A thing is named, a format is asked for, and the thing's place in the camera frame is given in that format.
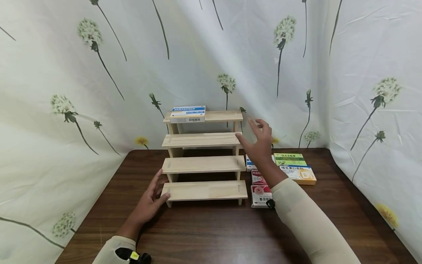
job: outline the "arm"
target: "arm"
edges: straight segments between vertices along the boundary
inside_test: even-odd
[[[115,250],[118,248],[129,248],[136,251],[135,241],[142,226],[150,221],[160,206],[170,198],[170,194],[166,193],[156,199],[161,194],[162,187],[167,181],[167,179],[160,179],[161,173],[162,170],[159,170],[155,174],[136,208],[117,231],[116,235],[105,243],[92,264],[127,264],[126,260],[120,259],[115,254]]]
[[[271,160],[271,128],[263,120],[249,124],[257,137],[250,144],[236,134],[246,153],[268,183],[281,221],[292,231],[313,264],[358,264],[343,236],[302,188]]]

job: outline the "wooden shelf step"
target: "wooden shelf step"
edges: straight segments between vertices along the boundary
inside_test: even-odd
[[[162,165],[162,172],[164,174],[245,170],[246,165],[243,156],[166,158]]]
[[[166,135],[162,143],[166,148],[217,146],[240,146],[240,143],[234,132]]]
[[[244,180],[213,182],[167,182],[164,184],[161,195],[167,192],[170,193],[168,202],[231,199],[239,200],[248,198]]]
[[[165,115],[164,123],[170,124],[170,114]],[[205,122],[240,122],[242,120],[243,115],[240,110],[205,111]]]

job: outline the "yellow and white medicine box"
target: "yellow and white medicine box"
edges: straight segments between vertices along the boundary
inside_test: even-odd
[[[297,184],[315,185],[317,178],[308,166],[280,166],[280,169]]]
[[[175,106],[170,123],[205,122],[205,106]]]

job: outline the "hand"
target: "hand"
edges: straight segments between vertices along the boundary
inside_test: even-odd
[[[258,126],[251,119],[248,122],[257,137],[257,142],[250,144],[242,134],[236,133],[240,144],[242,144],[246,154],[256,166],[268,162],[272,163],[271,142],[273,138],[271,137],[271,127],[262,119],[256,119],[256,122],[259,123]]]
[[[143,193],[131,217],[140,224],[145,224],[150,221],[169,198],[170,194],[165,193],[160,197],[163,185],[168,182],[167,177],[162,177],[162,169],[160,169],[152,179],[148,189]]]

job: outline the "wooden display stand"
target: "wooden display stand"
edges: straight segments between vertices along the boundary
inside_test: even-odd
[[[240,180],[241,171],[246,170],[243,156],[239,156],[240,143],[235,136],[239,133],[239,123],[243,120],[240,110],[206,111],[205,122],[233,122],[233,132],[180,134],[177,124],[170,123],[170,113],[163,122],[170,128],[162,147],[168,149],[170,158],[164,160],[163,174],[167,174],[168,183],[164,184],[161,195],[171,194],[167,201],[171,207],[173,201],[196,200],[238,200],[248,198],[246,184]],[[184,147],[233,147],[233,156],[183,157]],[[177,182],[180,173],[206,173],[234,171],[236,180],[211,182]]]

